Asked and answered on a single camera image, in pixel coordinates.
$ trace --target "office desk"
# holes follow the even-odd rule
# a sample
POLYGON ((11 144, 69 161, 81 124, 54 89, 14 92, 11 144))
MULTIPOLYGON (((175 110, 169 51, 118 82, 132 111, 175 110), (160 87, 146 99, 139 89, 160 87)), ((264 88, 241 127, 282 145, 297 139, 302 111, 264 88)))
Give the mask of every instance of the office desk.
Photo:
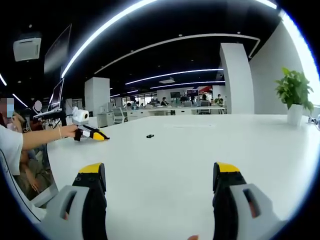
POLYGON ((109 240, 212 239, 214 162, 237 166, 285 220, 316 170, 320 131, 286 124, 286 115, 150 116, 104 128, 108 141, 48 144, 60 190, 79 169, 103 162, 109 240))

